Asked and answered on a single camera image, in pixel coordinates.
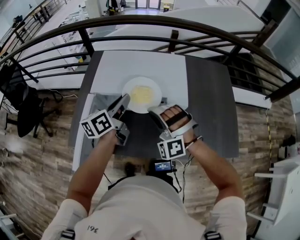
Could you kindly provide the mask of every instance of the shirt sleeve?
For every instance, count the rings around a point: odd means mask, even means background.
[[[216,231],[224,240],[246,240],[245,202],[235,196],[227,197],[214,206],[206,232]]]
[[[41,240],[60,239],[62,231],[67,229],[73,230],[76,223],[87,216],[86,209],[79,202],[73,199],[64,200]]]

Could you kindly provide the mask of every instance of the office chair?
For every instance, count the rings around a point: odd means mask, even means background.
[[[37,90],[28,86],[16,64],[13,63],[10,66],[5,64],[0,71],[0,76],[0,91],[18,111],[17,121],[8,119],[7,114],[6,127],[8,123],[17,125],[20,137],[24,137],[34,128],[33,137],[36,138],[38,126],[41,124],[47,134],[52,137],[53,133],[48,131],[44,118],[53,112],[60,115],[60,111],[57,108],[47,112],[43,111],[45,101],[49,99],[38,97]]]

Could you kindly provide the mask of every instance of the black pants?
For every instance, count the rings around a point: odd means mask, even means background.
[[[169,175],[167,175],[166,173],[157,173],[157,172],[147,172],[146,173],[147,176],[152,176],[152,177],[156,177],[156,178],[160,178],[161,180],[164,180],[165,182],[169,183],[178,193],[178,190],[176,187],[174,187],[173,185],[173,178]],[[130,177],[124,177],[119,179],[118,181],[116,181],[114,184],[108,186],[108,190],[113,188],[115,185],[117,185],[119,182],[121,182],[122,180],[126,179],[126,178],[130,178]]]

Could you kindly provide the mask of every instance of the display screen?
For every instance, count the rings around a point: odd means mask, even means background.
[[[155,171],[172,170],[171,162],[155,163]]]

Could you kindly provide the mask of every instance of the forearm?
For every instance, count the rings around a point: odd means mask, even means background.
[[[198,140],[188,148],[205,170],[209,179],[219,191],[233,188],[236,195],[243,198],[241,180],[234,167],[209,148],[204,142]]]
[[[67,198],[80,202],[87,212],[90,210],[91,199],[113,154],[114,146],[115,142],[101,139],[71,179]]]

